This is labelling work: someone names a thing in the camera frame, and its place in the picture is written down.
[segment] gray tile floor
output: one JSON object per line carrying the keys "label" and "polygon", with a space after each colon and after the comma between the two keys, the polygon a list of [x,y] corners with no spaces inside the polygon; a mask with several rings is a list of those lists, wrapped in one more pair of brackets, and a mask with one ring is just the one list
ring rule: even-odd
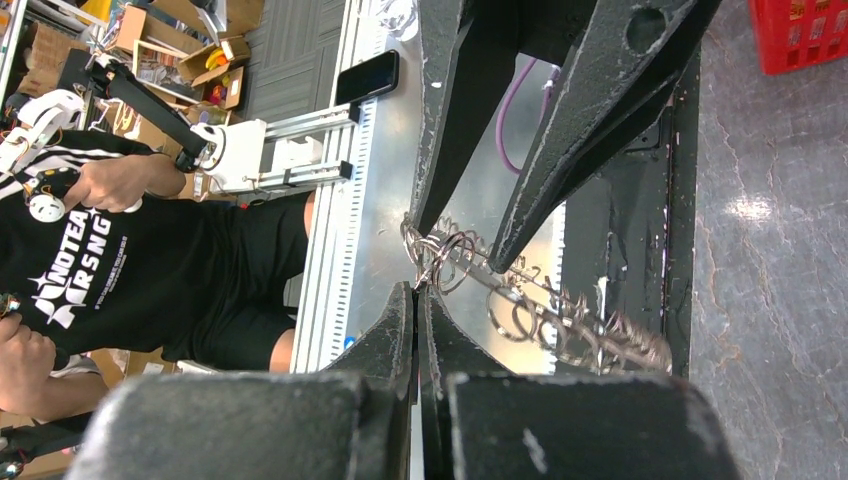
{"label": "gray tile floor", "polygon": [[745,0],[703,42],[691,380],[747,479],[848,478],[848,59],[760,73]]}
{"label": "gray tile floor", "polygon": [[330,105],[344,0],[266,0],[248,42],[243,118],[282,120]]}

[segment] hand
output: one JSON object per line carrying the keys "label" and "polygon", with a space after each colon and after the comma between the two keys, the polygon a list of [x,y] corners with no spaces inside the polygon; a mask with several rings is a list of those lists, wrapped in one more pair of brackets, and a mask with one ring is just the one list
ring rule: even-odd
{"label": "hand", "polygon": [[21,325],[19,314],[0,319],[0,408],[16,412],[34,403],[55,358],[56,345]]}
{"label": "hand", "polygon": [[80,178],[65,195],[65,209],[77,204],[123,212],[132,207],[150,183],[150,169],[144,168],[147,157],[129,155],[86,163],[80,169]]}

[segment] red basket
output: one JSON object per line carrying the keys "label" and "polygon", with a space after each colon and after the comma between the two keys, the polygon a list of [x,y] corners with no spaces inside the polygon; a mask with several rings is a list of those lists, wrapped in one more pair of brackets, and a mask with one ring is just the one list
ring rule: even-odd
{"label": "red basket", "polygon": [[848,55],[848,0],[748,0],[769,75]]}

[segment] shirt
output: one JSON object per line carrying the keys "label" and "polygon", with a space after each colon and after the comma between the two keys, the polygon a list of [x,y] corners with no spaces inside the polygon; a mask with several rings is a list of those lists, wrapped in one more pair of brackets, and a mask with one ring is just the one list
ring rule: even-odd
{"label": "shirt", "polygon": [[[66,131],[25,173],[152,153],[110,134]],[[167,347],[220,308],[232,269],[225,208],[145,196],[134,213],[78,206],[42,223],[4,175],[0,291],[17,294],[23,323],[69,354]]]}

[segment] smartphone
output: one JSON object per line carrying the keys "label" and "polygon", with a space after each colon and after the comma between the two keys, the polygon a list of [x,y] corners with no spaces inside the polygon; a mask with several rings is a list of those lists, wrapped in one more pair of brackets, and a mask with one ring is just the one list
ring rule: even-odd
{"label": "smartphone", "polygon": [[397,88],[400,54],[396,50],[377,55],[341,73],[336,80],[336,105],[359,103]]}

